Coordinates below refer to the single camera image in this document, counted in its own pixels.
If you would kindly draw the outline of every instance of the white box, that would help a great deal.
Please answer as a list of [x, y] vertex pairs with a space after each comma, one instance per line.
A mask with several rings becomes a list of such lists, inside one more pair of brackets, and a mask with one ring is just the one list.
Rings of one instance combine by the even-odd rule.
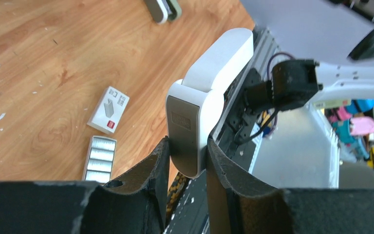
[[103, 133], [113, 134], [129, 100], [127, 95], [108, 87], [87, 124]]

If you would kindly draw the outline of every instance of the gray label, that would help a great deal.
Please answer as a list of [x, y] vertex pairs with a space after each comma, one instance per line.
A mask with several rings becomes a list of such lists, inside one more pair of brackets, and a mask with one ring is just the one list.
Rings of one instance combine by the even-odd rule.
[[191, 120], [174, 112], [171, 112], [171, 121], [185, 129], [191, 130]]
[[108, 102], [104, 103], [104, 108], [105, 108], [105, 116], [107, 118], [111, 118], [112, 115], [114, 114], [114, 106], [112, 104], [111, 99], [108, 99]]

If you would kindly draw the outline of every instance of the blue object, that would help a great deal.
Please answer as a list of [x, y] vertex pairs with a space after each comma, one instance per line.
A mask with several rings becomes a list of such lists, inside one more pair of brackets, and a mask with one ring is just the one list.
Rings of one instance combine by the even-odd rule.
[[263, 137], [269, 135], [269, 133], [272, 131], [272, 129], [270, 127], [266, 127], [264, 130], [263, 130]]
[[347, 112], [352, 115], [371, 110], [374, 107], [374, 99], [352, 100], [352, 104], [345, 106]]
[[332, 123], [332, 127], [335, 130], [339, 140], [345, 144], [352, 144], [356, 142], [356, 138], [351, 136], [350, 120], [339, 121]]
[[363, 137], [356, 138], [356, 141], [354, 143], [346, 147], [351, 153], [353, 153], [356, 156], [356, 158], [362, 158], [366, 160], [370, 157], [369, 152], [366, 151], [366, 146]]

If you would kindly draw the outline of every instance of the wooden floor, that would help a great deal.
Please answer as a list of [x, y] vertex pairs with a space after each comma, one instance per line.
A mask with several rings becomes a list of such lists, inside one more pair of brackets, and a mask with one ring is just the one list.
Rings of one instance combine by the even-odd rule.
[[180, 4], [157, 25], [142, 0], [0, 0], [0, 180], [80, 180], [110, 85], [130, 97], [112, 176], [145, 158], [167, 133], [170, 85], [224, 31], [254, 27], [239, 0]]

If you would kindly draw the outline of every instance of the white paint speck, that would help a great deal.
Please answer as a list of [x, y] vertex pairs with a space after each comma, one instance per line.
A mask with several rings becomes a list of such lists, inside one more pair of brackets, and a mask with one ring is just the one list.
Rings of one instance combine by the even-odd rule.
[[3, 119], [3, 117], [5, 117], [5, 115], [6, 115], [6, 113], [2, 113], [2, 114], [0, 115], [0, 120]]
[[188, 182], [188, 185], [187, 185], [186, 189], [188, 189], [190, 187], [190, 184], [191, 184], [191, 180]]
[[187, 201], [189, 200], [189, 199], [188, 199], [189, 197], [190, 197], [190, 194], [188, 194], [188, 195], [187, 195], [187, 197], [186, 197], [186, 200], [184, 201], [184, 204], [183, 204], [183, 206], [185, 206], [185, 205], [186, 205]]

